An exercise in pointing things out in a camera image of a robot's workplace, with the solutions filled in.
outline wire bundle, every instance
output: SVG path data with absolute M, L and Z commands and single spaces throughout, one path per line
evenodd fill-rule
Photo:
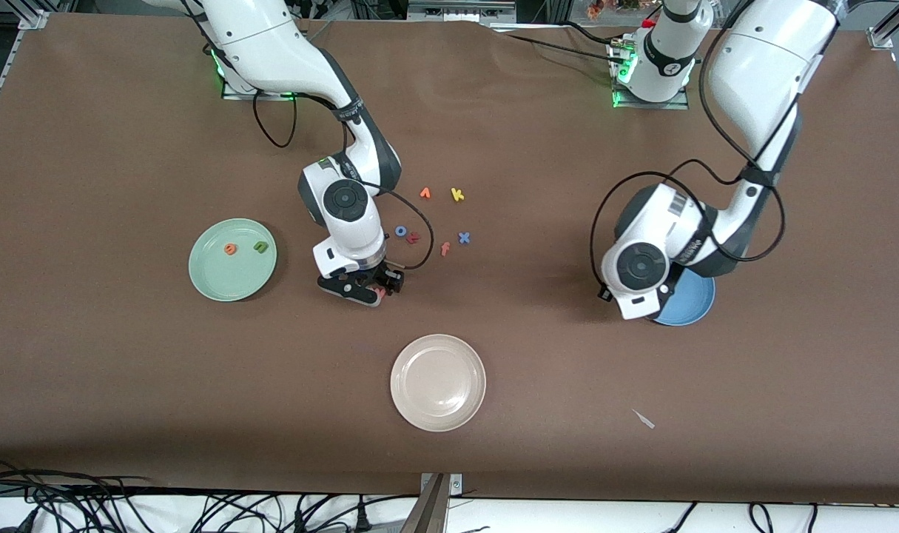
M 11 463 L 0 460 L 3 470 L 0 472 L 0 496 L 22 493 L 26 503 L 33 503 L 34 509 L 26 516 L 26 519 L 16 529 L 16 533 L 32 533 L 33 523 L 39 514 L 47 514 L 53 517 L 58 533 L 128 533 L 146 532 L 157 533 L 131 497 L 144 493 L 174 493 L 178 495 L 205 495 L 206 502 L 203 510 L 189 533 L 209 531 L 209 524 L 215 522 L 223 513 L 234 512 L 229 519 L 222 522 L 216 531 L 225 533 L 236 523 L 246 520 L 259 520 L 262 533 L 317 533 L 333 526 L 342 526 L 347 533 L 351 532 L 350 524 L 344 522 L 344 517 L 352 512 L 358 513 L 357 531 L 369 529 L 366 520 L 365 507 L 372 503 L 385 502 L 406 496 L 385 496 L 364 502 L 360 502 L 344 512 L 337 513 L 334 517 L 324 520 L 317 526 L 309 527 L 308 523 L 314 519 L 318 509 L 330 502 L 337 495 L 327 495 L 318 500 L 314 505 L 303 509 L 307 494 L 292 494 L 288 492 L 249 493 L 230 492 L 225 494 L 213 494 L 202 490 L 177 490 L 177 489 L 152 489 L 143 486 L 125 486 L 124 480 L 141 480 L 146 478 L 139 476 L 93 476 L 80 472 L 63 472 L 52 469 L 20 469 Z M 43 480 L 44 477 L 70 480 L 67 485 L 54 485 Z M 297 507 L 294 516 L 284 516 L 281 506 L 282 496 L 297 496 Z M 242 499 L 256 498 L 250 503 L 242 502 Z M 262 507 L 267 503 L 277 504 L 277 519 L 263 512 Z M 122 518 L 121 510 L 127 507 L 132 515 L 137 518 L 135 523 L 128 526 Z M 84 522 L 80 523 L 76 518 L 80 514 Z M 361 529 L 360 524 L 367 526 Z

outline blue plate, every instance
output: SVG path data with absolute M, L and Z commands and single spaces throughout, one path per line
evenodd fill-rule
M 716 301 L 716 280 L 703 278 L 692 270 L 683 270 L 676 291 L 653 320 L 663 325 L 689 325 L 699 321 Z

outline green led light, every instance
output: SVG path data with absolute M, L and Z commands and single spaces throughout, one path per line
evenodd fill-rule
M 215 61 L 215 71 L 219 73 L 219 76 L 221 78 L 225 78 L 226 74 L 223 74 L 222 65 L 219 64 L 219 58 L 217 58 L 217 57 L 215 57 L 215 55 L 213 55 L 212 60 Z
M 636 68 L 636 54 L 631 54 L 629 60 L 624 61 L 624 67 L 618 71 L 617 79 L 622 84 L 629 84 L 634 68 Z

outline small white scrap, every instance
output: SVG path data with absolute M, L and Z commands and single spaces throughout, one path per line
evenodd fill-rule
M 630 411 L 635 412 L 636 416 L 639 416 L 639 421 L 646 424 L 647 428 L 650 428 L 650 429 L 656 428 L 656 424 L 653 424 L 653 422 L 650 422 L 650 419 L 646 418 L 646 416 L 639 414 L 639 411 L 636 411 L 636 409 L 630 409 Z

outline black cable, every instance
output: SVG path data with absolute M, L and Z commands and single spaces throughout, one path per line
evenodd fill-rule
M 364 495 L 357 496 L 357 522 L 354 523 L 354 533 L 366 533 L 374 529 L 374 524 L 367 519 L 367 505 L 364 503 Z
M 541 6 L 538 7 L 538 10 L 534 11 L 534 17 L 531 17 L 531 20 L 528 21 L 528 24 L 534 24 L 534 21 L 538 20 L 538 15 L 541 14 L 541 10 L 545 9 L 545 6 L 547 6 L 548 1 L 550 1 L 550 0 L 544 0 L 544 2 L 541 3 Z
M 734 26 L 735 22 L 738 20 L 739 15 L 741 15 L 743 11 L 748 9 L 748 7 L 751 6 L 754 1 L 755 0 L 746 0 L 744 1 L 744 3 L 738 4 L 733 13 L 729 15 L 729 18 L 727 18 L 726 23 L 723 24 L 722 30 L 719 30 L 719 33 L 716 34 L 716 37 L 713 39 L 713 43 L 710 44 L 709 50 L 706 52 L 706 57 L 713 57 L 713 51 L 718 47 L 719 41 L 722 39 L 724 34 L 726 34 L 726 31 Z M 826 44 L 830 44 L 832 37 L 834 37 L 834 33 L 831 34 L 831 38 L 828 39 Z M 703 61 L 699 70 L 699 101 L 702 104 L 702 109 L 706 113 L 706 116 L 709 118 L 710 124 L 712 124 L 713 128 L 716 129 L 716 132 L 720 136 L 722 136 L 722 138 L 727 143 L 729 143 L 729 145 L 739 155 L 742 155 L 749 165 L 753 166 L 754 168 L 760 169 L 761 167 L 758 164 L 758 159 L 761 157 L 761 155 L 764 154 L 764 151 L 766 151 L 766 149 L 770 147 L 771 141 L 774 141 L 774 138 L 775 136 L 777 136 L 778 131 L 781 131 L 781 125 L 784 124 L 784 121 L 788 118 L 788 115 L 790 115 L 791 112 L 794 111 L 795 105 L 798 103 L 798 97 L 800 97 L 801 94 L 795 95 L 794 99 L 791 100 L 791 104 L 788 105 L 788 108 L 785 109 L 784 114 L 781 115 L 781 119 L 780 121 L 778 121 L 778 124 L 774 129 L 771 130 L 771 133 L 768 135 L 766 141 L 764 143 L 761 143 L 761 148 L 759 149 L 757 154 L 750 155 L 744 148 L 742 148 L 741 145 L 739 145 L 738 142 L 735 141 L 735 139 L 731 138 L 731 135 L 727 134 L 727 132 L 724 131 L 722 125 L 720 125 L 719 121 L 717 121 L 716 116 L 713 115 L 712 109 L 709 108 L 709 101 L 706 98 L 706 68 L 709 63 L 709 61 Z
M 219 498 L 212 494 L 207 495 L 206 503 L 209 503 L 210 499 L 216 500 L 216 503 L 212 507 L 209 507 L 208 510 L 206 510 L 206 507 L 203 506 L 202 514 L 199 515 L 199 519 L 197 519 L 196 523 L 193 524 L 192 529 L 189 530 L 189 533 L 199 533 L 200 531 L 202 531 L 203 526 L 209 523 L 209 521 L 212 520 L 212 517 L 222 512 L 222 510 L 229 506 L 229 502 L 227 502 L 227 500 L 230 497 L 232 497 L 233 502 L 234 500 L 242 499 L 242 495 L 225 496 L 223 498 Z
M 337 107 L 335 107 L 334 104 L 331 104 L 330 101 L 327 101 L 324 98 L 321 98 L 319 95 L 309 95 L 308 93 L 296 93 L 294 95 L 296 97 L 307 98 L 308 100 L 316 101 L 318 104 L 323 105 L 324 107 L 330 109 L 331 111 L 337 111 Z
M 580 31 L 580 33 L 582 35 L 584 35 L 584 37 L 587 37 L 587 39 L 590 39 L 591 41 L 594 41 L 595 43 L 610 44 L 611 39 L 616 39 L 616 37 L 604 38 L 604 37 L 598 37 L 597 35 L 594 35 L 593 33 L 589 33 L 589 31 L 587 31 L 587 28 L 581 26 L 581 24 L 577 24 L 576 21 L 563 20 L 563 21 L 559 21 L 559 23 L 557 23 L 557 24 L 558 24 L 558 26 L 573 27 L 574 30 Z
M 141 525 L 144 527 L 144 529 L 147 530 L 147 533 L 155 533 L 155 531 L 152 530 L 150 526 L 148 526 L 148 524 L 144 520 L 144 517 L 141 516 L 141 512 L 139 512 L 137 510 L 137 506 L 135 506 L 134 503 L 131 502 L 130 496 L 127 496 L 127 488 L 125 488 L 124 482 L 122 480 L 118 480 L 117 484 L 121 486 L 121 494 L 124 496 L 124 499 L 127 501 L 127 506 L 130 507 L 130 510 L 132 510 L 132 512 L 134 512 L 134 516 L 136 516 L 137 520 L 139 520 L 139 522 L 141 522 Z
M 24 488 L 34 489 L 33 499 L 36 502 L 36 505 L 44 510 L 44 512 L 51 514 L 57 520 L 58 529 L 61 527 L 61 522 L 66 523 L 71 529 L 74 529 L 74 525 L 70 523 L 69 520 L 64 519 L 60 513 L 54 509 L 54 503 L 57 498 L 61 498 L 62 500 L 66 500 L 74 507 L 80 510 L 80 512 L 84 516 L 85 526 L 94 527 L 94 529 L 107 529 L 107 527 L 101 522 L 100 518 L 98 518 L 97 510 L 91 506 L 91 509 L 88 509 L 84 506 L 84 502 L 81 502 L 80 499 L 75 497 L 75 495 L 68 489 L 56 489 L 53 486 L 47 485 L 42 481 L 41 476 L 57 476 L 57 477 L 66 477 L 69 479 L 80 479 L 88 482 L 96 483 L 96 485 L 101 489 L 105 496 L 111 500 L 111 507 L 114 508 L 115 516 L 117 516 L 117 520 L 114 520 L 114 517 L 110 515 L 107 510 L 104 510 L 104 516 L 107 517 L 108 522 L 111 524 L 109 529 L 114 530 L 124 530 L 124 521 L 121 518 L 120 510 L 117 509 L 117 505 L 113 500 L 113 496 L 110 492 L 111 486 L 108 485 L 104 480 L 111 480 L 117 483 L 120 483 L 120 487 L 122 488 L 122 479 L 136 479 L 137 476 L 91 476 L 91 475 L 83 475 L 83 473 L 79 472 L 62 472 L 61 470 L 51 470 L 51 469 L 19 469 L 17 466 L 12 465 L 6 461 L 0 460 L 0 466 L 5 466 L 8 470 L 5 472 L 0 472 L 0 485 L 7 486 L 23 486 Z M 8 479 L 12 476 L 17 476 L 22 478 L 21 480 Z
M 265 503 L 265 502 L 267 502 L 267 500 L 271 500 L 272 498 L 277 498 L 277 495 L 270 494 L 269 496 L 265 496 L 263 499 L 258 500 L 257 502 L 253 503 L 250 506 L 243 506 L 242 512 L 236 514 L 234 517 L 232 517 L 232 519 L 223 523 L 222 526 L 219 526 L 218 531 L 220 533 L 223 533 L 227 529 L 229 529 L 229 526 L 232 526 L 233 523 L 242 522 L 242 520 L 257 518 L 262 522 L 262 531 L 264 533 L 264 531 L 266 530 L 267 517 L 264 515 L 264 513 L 256 512 L 255 507 L 262 505 L 262 503 Z
M 761 524 L 759 524 L 758 519 L 755 518 L 756 507 L 760 507 L 761 512 L 764 513 L 764 520 L 768 526 L 767 531 L 761 528 Z M 751 520 L 751 524 L 759 531 L 759 533 L 775 533 L 775 527 L 771 524 L 771 515 L 768 514 L 768 508 L 764 506 L 763 503 L 748 503 L 748 520 Z
M 318 509 L 321 509 L 321 506 L 324 506 L 324 503 L 330 502 L 332 498 L 337 498 L 336 495 L 328 494 L 327 496 L 321 498 L 317 503 L 313 506 L 308 507 L 304 510 L 304 523 L 307 524 L 308 520 L 311 520 L 314 517 L 314 514 L 318 512 Z
M 324 526 L 318 526 L 317 529 L 312 529 L 312 530 L 308 531 L 308 533 L 317 533 L 317 531 L 320 531 L 321 529 L 327 529 L 328 527 L 331 527 L 331 526 L 344 526 L 345 533 L 351 533 L 351 527 L 348 526 L 348 524 L 344 523 L 344 522 L 327 523 L 327 524 L 324 524 Z
M 14 530 L 13 533 L 32 533 L 32 530 L 34 529 L 34 520 L 38 516 L 38 509 L 39 507 L 32 509 L 32 511 L 25 517 L 25 520 L 16 527 L 16 530 Z
M 304 494 L 297 497 L 297 505 L 294 506 L 294 519 L 287 526 L 284 526 L 280 533 L 286 532 L 290 527 L 294 527 L 292 533 L 303 533 L 304 531 L 304 512 L 301 510 L 301 503 L 304 501 Z
M 679 172 L 679 169 L 685 167 L 686 165 L 689 165 L 690 163 L 695 163 L 706 169 L 706 172 L 708 172 L 714 180 L 718 181 L 722 185 L 736 185 L 736 183 L 742 181 L 742 176 L 736 176 L 735 179 L 730 180 L 719 178 L 719 175 L 717 175 L 717 173 L 713 171 L 712 167 L 706 165 L 706 162 L 702 161 L 702 159 L 686 159 L 686 161 L 679 163 L 679 165 L 676 165 L 675 169 L 672 169 L 672 171 L 670 171 L 671 175 L 676 175 L 676 173 Z
M 291 139 L 294 138 L 294 131 L 297 129 L 297 95 L 293 95 L 291 98 L 292 106 L 294 108 L 294 119 L 291 122 L 291 132 L 288 134 L 288 141 L 284 141 L 283 144 L 275 141 L 272 135 L 269 134 L 269 131 L 266 130 L 266 126 L 262 124 L 262 118 L 259 118 L 259 95 L 262 95 L 263 91 L 255 91 L 255 95 L 252 97 L 252 114 L 255 115 L 255 122 L 259 125 L 259 129 L 262 130 L 262 133 L 266 135 L 266 138 L 276 147 L 276 148 L 287 148 L 288 145 L 291 144 Z
M 706 212 L 706 208 L 703 207 L 702 202 L 699 201 L 699 198 L 696 197 L 695 193 L 693 193 L 693 190 L 690 189 L 682 181 L 679 181 L 678 179 L 674 178 L 669 173 L 662 173 L 662 172 L 656 172 L 656 171 L 644 171 L 644 172 L 633 173 L 632 175 L 626 176 L 626 178 L 619 180 L 619 182 L 617 182 L 616 185 L 612 186 L 610 191 L 607 192 L 607 195 L 604 197 L 604 200 L 601 201 L 601 205 L 598 206 L 597 212 L 594 213 L 594 220 L 593 220 L 593 222 L 591 222 L 591 225 L 590 225 L 590 239 L 588 241 L 590 269 L 594 273 L 594 278 L 597 279 L 598 283 L 601 284 L 601 286 L 605 285 L 604 279 L 601 278 L 601 274 L 598 271 L 597 264 L 594 260 L 594 234 L 597 230 L 597 222 L 601 218 L 601 213 L 604 212 L 604 205 L 606 205 L 606 203 L 608 202 L 610 197 L 613 196 L 615 192 L 617 192 L 617 189 L 621 185 L 624 185 L 624 183 L 631 181 L 633 179 L 636 179 L 636 178 L 644 178 L 645 176 L 655 176 L 655 178 L 663 178 L 663 181 L 667 181 L 667 180 L 672 181 L 673 184 L 675 184 L 677 187 L 679 187 L 680 189 L 683 189 L 683 192 L 685 192 L 686 195 L 688 195 L 690 197 L 690 200 L 693 200 L 693 203 L 696 203 L 696 209 L 699 209 L 699 212 L 701 213 L 702 218 L 703 218 L 703 222 L 705 222 L 707 224 L 707 226 L 709 226 L 709 227 L 713 226 L 712 220 L 709 219 L 709 213 Z M 772 250 L 776 249 L 776 247 L 778 247 L 778 244 L 781 243 L 781 239 L 784 238 L 784 229 L 785 229 L 784 202 L 783 202 L 783 200 L 781 200 L 781 195 L 780 195 L 780 193 L 778 193 L 777 188 L 766 187 L 766 189 L 768 189 L 768 191 L 773 193 L 773 195 L 775 196 L 775 201 L 778 204 L 778 213 L 780 213 L 780 216 L 781 216 L 781 222 L 778 224 L 778 233 L 777 233 L 777 235 L 775 235 L 775 239 L 772 241 L 772 243 L 770 245 L 768 245 L 768 247 L 763 252 L 758 253 L 753 256 L 742 257 L 742 256 L 737 256 L 737 255 L 729 252 L 729 250 L 725 249 L 722 246 L 722 243 L 720 243 L 719 240 L 716 239 L 716 234 L 710 232 L 709 239 L 713 241 L 714 245 L 716 246 L 716 249 L 719 250 L 719 253 L 721 253 L 727 259 L 733 260 L 737 263 L 751 263 L 753 261 L 759 261 L 761 259 L 764 259 L 764 257 L 767 257 L 768 254 L 770 254 L 772 252 Z
M 818 522 L 818 504 L 811 503 L 813 510 L 811 511 L 811 520 L 807 523 L 807 533 L 814 533 L 814 522 Z
M 602 60 L 610 61 L 610 63 L 624 63 L 624 60 L 622 60 L 622 58 L 610 57 L 610 56 L 605 56 L 602 54 L 594 54 L 591 52 L 585 52 L 584 50 L 577 50 L 576 48 L 562 47 L 561 44 L 546 43 L 546 41 L 537 41 L 535 39 L 529 39 L 528 37 L 522 37 L 521 35 L 511 35 L 510 33 L 506 33 L 506 35 L 508 35 L 509 37 L 511 37 L 513 39 L 517 39 L 520 41 L 526 41 L 526 43 L 541 44 L 542 47 L 554 48 L 555 50 L 564 50 L 565 52 L 570 52 L 572 54 L 578 54 L 578 55 L 592 57 L 592 58 L 602 58 Z
M 679 530 L 682 529 L 683 524 L 686 523 L 686 519 L 689 518 L 690 513 L 693 512 L 693 509 L 699 505 L 699 502 L 690 503 L 689 507 L 686 508 L 686 512 L 683 512 L 682 516 L 679 517 L 679 522 L 673 526 L 672 529 L 667 529 L 666 533 L 679 533 Z
M 396 496 L 384 496 L 383 498 L 377 498 L 376 500 L 370 500 L 367 503 L 364 503 L 365 506 L 374 505 L 374 503 L 387 502 L 387 500 L 396 500 L 398 498 L 412 498 L 413 496 L 404 496 L 404 495 L 396 495 Z M 312 529 L 312 531 L 320 531 L 324 529 L 325 526 L 328 526 L 331 523 L 337 522 L 342 517 L 347 516 L 348 514 L 355 512 L 357 510 L 357 506 L 352 506 L 350 509 L 347 509 L 345 512 L 338 513 L 334 517 L 328 519 L 325 523 L 320 524 L 317 529 Z
M 347 124 L 344 124 L 344 122 L 341 122 L 341 127 L 344 130 L 344 143 L 343 143 L 344 148 L 342 148 L 340 151 L 341 155 L 343 155 L 345 149 L 347 149 L 348 129 L 347 129 Z M 413 212 L 416 213 L 416 216 L 420 217 L 420 220 L 422 220 L 422 222 L 426 225 L 426 230 L 429 231 L 429 248 L 426 250 L 426 255 L 422 257 L 422 260 L 419 263 L 411 264 L 410 266 L 404 266 L 404 264 L 393 263 L 391 261 L 388 261 L 388 263 L 395 264 L 395 266 L 398 266 L 400 269 L 404 269 L 404 270 L 416 270 L 416 269 L 419 269 L 419 267 L 422 267 L 423 264 L 426 264 L 426 261 L 429 261 L 429 256 L 433 254 L 433 247 L 436 246 L 436 233 L 433 232 L 433 225 L 432 225 L 432 223 L 429 222 L 429 218 L 426 217 L 426 215 L 422 214 L 422 210 L 417 209 L 417 207 L 414 206 L 408 199 L 404 198 L 398 192 L 393 191 L 393 189 L 387 189 L 385 187 L 381 187 L 380 185 L 373 185 L 372 183 L 365 182 L 362 179 L 357 179 L 357 183 L 360 183 L 361 185 L 364 185 L 367 187 L 375 187 L 375 188 L 379 189 L 381 192 L 387 193 L 387 195 L 393 196 L 397 200 L 400 200 L 409 209 L 412 209 Z
M 103 533 L 104 531 L 110 533 L 127 533 L 127 531 L 121 531 L 114 529 L 113 527 L 106 526 L 84 526 L 80 527 L 80 529 L 71 529 L 68 533 L 85 533 L 85 531 L 98 531 L 98 533 Z

